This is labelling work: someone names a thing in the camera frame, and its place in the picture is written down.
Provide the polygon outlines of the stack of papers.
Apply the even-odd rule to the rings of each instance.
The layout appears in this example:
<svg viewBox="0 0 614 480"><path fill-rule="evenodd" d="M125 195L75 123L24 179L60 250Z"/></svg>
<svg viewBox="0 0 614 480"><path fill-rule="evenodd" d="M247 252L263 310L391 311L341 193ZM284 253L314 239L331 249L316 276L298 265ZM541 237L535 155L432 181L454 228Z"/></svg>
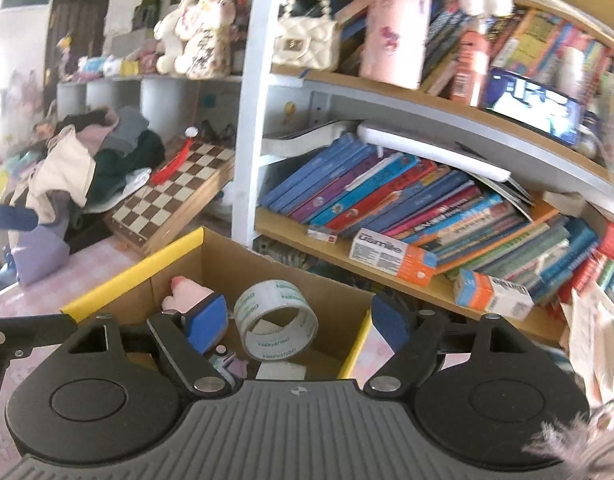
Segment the stack of papers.
<svg viewBox="0 0 614 480"><path fill-rule="evenodd" d="M614 401L614 303L596 283L581 294L572 290L561 303L566 328L561 346L584 385L589 405L598 408Z"/></svg>

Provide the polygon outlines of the pile of clothes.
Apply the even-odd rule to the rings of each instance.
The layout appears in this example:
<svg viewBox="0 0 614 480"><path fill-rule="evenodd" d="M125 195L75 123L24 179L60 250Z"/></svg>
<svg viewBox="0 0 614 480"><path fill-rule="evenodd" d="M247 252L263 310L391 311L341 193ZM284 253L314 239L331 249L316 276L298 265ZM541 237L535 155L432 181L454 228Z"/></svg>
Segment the pile of clothes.
<svg viewBox="0 0 614 480"><path fill-rule="evenodd" d="M27 233L38 226L58 236L78 211L113 208L135 174L165 160L162 138L131 107L101 107L34 127L37 142L14 160L24 176L7 203L0 202L0 230Z"/></svg>

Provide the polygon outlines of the red tassel ornament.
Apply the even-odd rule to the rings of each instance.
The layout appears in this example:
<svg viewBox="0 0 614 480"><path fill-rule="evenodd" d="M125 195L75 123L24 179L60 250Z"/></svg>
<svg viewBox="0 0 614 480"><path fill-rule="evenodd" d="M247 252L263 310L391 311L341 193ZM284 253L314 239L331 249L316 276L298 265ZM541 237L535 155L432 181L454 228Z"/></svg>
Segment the red tassel ornament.
<svg viewBox="0 0 614 480"><path fill-rule="evenodd" d="M182 148L180 148L180 151L177 152L176 156L174 156L170 162L167 162L165 166L152 174L150 177L150 185L157 186L164 184L186 161L188 153L191 151L194 140L198 135L198 129L195 126L189 126L185 129L184 135L185 141Z"/></svg>

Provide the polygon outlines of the pink cylindrical bottle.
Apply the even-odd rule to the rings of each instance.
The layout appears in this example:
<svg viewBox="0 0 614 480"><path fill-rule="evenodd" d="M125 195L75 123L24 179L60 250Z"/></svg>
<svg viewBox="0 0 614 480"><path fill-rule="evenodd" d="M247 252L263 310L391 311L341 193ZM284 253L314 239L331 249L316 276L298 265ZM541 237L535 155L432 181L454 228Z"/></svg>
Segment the pink cylindrical bottle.
<svg viewBox="0 0 614 480"><path fill-rule="evenodd" d="M371 0L359 76L415 90L421 82L432 0Z"/></svg>

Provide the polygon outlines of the row of leaning books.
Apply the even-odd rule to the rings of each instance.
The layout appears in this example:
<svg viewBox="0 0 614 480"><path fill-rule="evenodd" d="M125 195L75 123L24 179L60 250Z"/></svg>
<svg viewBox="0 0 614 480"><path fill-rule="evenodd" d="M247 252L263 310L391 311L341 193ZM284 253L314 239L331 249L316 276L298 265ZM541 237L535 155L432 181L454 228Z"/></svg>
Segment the row of leaning books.
<svg viewBox="0 0 614 480"><path fill-rule="evenodd" d="M600 244L583 218L520 197L438 160L380 150L344 132L294 153L298 164L259 207L318 242L349 245L368 229L432 252L436 276L462 269L523 285L545 304L572 285Z"/></svg>

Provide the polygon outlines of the white sponge block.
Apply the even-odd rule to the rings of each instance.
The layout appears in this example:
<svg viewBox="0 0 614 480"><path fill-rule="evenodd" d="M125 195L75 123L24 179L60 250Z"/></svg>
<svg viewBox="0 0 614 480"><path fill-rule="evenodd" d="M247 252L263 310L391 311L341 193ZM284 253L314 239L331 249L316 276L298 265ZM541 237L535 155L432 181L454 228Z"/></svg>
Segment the white sponge block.
<svg viewBox="0 0 614 480"><path fill-rule="evenodd" d="M307 367L291 362L262 362L256 375L257 380L282 380L300 382L307 375Z"/></svg>

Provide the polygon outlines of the wooden chessboard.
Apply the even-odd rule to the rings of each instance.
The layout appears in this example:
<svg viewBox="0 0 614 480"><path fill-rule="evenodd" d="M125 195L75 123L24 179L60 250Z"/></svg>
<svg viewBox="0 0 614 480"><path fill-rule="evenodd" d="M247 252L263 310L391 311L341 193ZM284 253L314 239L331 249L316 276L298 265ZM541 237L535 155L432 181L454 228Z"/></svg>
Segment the wooden chessboard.
<svg viewBox="0 0 614 480"><path fill-rule="evenodd" d="M162 183L147 183L105 218L109 229L141 255L172 243L234 174L235 152L200 141Z"/></svg>

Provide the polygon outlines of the white bookshelf frame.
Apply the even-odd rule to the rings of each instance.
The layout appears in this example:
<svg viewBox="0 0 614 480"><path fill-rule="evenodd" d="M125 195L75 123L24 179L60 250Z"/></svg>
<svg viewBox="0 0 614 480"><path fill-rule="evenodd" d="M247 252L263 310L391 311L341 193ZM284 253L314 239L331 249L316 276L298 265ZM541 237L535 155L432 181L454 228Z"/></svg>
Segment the white bookshelf frame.
<svg viewBox="0 0 614 480"><path fill-rule="evenodd" d="M410 134L426 133L435 142L449 139L471 143L482 154L502 160L524 185L578 192L608 216L614 216L614 174L610 170L514 122L475 107L390 84L272 66L271 50L280 2L252 0L237 124L231 232L237 243L250 246L257 235L264 234L407 296L448 311L464 311L454 303L452 286L443 276L436 276L426 287L393 278L350 260L349 245L344 240L335 244L318 242L308 237L306 228L298 223L259 207L260 170L276 161L262 149L264 135L281 130L281 114L286 103L282 96L270 96L273 86L305 92L306 114L290 123L296 129L326 122L333 98L348 99L354 105L366 104L371 110L384 108L395 118L406 120L405 129Z"/></svg>

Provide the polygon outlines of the pink checkered table mat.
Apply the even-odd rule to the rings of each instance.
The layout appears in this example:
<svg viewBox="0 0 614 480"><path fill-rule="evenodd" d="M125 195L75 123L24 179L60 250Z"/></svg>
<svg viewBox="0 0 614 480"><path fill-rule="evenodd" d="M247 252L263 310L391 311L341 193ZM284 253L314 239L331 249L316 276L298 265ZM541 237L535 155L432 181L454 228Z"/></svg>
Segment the pink checkered table mat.
<svg viewBox="0 0 614 480"><path fill-rule="evenodd" d="M12 285L0 292L0 318L46 315L106 283L140 260L125 244L106 238L69 257L66 266L27 287ZM11 362L0 394L0 477L20 460L4 420L4 408L16 387L52 352L52 347L34 349L30 356Z"/></svg>

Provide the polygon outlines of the small orange white box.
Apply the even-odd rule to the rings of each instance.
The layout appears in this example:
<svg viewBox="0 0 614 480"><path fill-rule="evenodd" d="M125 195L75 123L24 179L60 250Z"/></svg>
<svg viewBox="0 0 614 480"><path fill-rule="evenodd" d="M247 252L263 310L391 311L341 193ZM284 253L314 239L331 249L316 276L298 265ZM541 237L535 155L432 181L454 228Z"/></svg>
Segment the small orange white box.
<svg viewBox="0 0 614 480"><path fill-rule="evenodd" d="M460 307L516 321L527 318L535 304L525 286L465 269L454 281L453 291Z"/></svg>

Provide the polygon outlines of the clear packing tape roll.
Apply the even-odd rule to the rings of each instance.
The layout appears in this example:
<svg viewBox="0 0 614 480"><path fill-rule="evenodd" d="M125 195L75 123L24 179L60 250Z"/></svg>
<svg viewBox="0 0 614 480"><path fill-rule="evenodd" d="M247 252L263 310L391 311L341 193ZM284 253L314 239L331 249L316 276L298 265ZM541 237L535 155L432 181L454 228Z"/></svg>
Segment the clear packing tape roll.
<svg viewBox="0 0 614 480"><path fill-rule="evenodd" d="M304 295L284 280L250 286L235 301L233 317L243 349L261 362L297 356L310 346L319 329Z"/></svg>

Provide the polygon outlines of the pink plush toy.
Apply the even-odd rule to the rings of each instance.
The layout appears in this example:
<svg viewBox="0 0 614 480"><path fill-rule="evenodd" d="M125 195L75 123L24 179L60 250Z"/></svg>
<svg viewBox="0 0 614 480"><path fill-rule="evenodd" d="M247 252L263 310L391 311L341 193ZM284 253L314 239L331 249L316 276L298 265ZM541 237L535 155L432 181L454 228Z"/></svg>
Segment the pink plush toy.
<svg viewBox="0 0 614 480"><path fill-rule="evenodd" d="M163 311L186 313L212 294L212 290L184 276L175 276L170 283L171 294L162 300Z"/></svg>

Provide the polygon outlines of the white quilted handbag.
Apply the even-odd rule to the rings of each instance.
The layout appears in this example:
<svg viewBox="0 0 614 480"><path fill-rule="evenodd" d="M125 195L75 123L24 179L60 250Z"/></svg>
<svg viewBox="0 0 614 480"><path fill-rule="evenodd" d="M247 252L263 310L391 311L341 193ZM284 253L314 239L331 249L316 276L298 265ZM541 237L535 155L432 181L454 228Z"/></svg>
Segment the white quilted handbag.
<svg viewBox="0 0 614 480"><path fill-rule="evenodd" d="M300 0L286 0L276 25L272 63L334 72L338 66L340 29L332 15L331 0L316 0L321 15L293 14Z"/></svg>

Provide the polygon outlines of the purple pillow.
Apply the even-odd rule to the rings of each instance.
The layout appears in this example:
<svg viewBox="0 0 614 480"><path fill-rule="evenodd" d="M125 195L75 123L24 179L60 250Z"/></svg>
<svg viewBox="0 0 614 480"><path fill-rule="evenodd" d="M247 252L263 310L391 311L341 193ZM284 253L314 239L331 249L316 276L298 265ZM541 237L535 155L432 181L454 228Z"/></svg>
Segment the purple pillow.
<svg viewBox="0 0 614 480"><path fill-rule="evenodd" d="M69 251L68 244L45 226L22 232L12 249L19 284L30 286L60 270Z"/></svg>

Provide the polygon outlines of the white orange medicine box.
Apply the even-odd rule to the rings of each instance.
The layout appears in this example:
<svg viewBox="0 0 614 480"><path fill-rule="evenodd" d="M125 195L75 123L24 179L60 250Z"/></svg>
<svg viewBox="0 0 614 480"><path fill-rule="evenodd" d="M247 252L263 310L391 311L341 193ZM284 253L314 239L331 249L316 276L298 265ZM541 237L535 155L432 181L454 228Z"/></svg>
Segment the white orange medicine box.
<svg viewBox="0 0 614 480"><path fill-rule="evenodd" d="M437 266L432 252L368 229L357 232L349 258L418 286L430 283Z"/></svg>

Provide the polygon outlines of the white plush rabbit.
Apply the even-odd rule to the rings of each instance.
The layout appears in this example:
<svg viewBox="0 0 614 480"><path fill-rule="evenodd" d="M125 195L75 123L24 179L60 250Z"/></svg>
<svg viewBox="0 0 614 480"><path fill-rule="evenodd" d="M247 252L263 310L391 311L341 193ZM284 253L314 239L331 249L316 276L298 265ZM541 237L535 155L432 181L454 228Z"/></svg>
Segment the white plush rabbit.
<svg viewBox="0 0 614 480"><path fill-rule="evenodd" d="M164 49L157 73L191 80L230 76L235 18L234 0L181 0L154 28L154 38Z"/></svg>

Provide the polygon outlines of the blue purple toy keychain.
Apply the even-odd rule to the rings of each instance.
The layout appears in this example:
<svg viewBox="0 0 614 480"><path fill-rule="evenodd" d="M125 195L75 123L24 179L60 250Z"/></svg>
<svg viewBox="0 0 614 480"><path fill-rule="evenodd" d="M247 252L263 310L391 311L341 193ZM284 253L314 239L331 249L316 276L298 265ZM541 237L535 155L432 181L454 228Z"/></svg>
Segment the blue purple toy keychain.
<svg viewBox="0 0 614 480"><path fill-rule="evenodd" d="M244 380L248 376L248 362L240 359L224 344L218 344L208 358L214 369L228 382Z"/></svg>

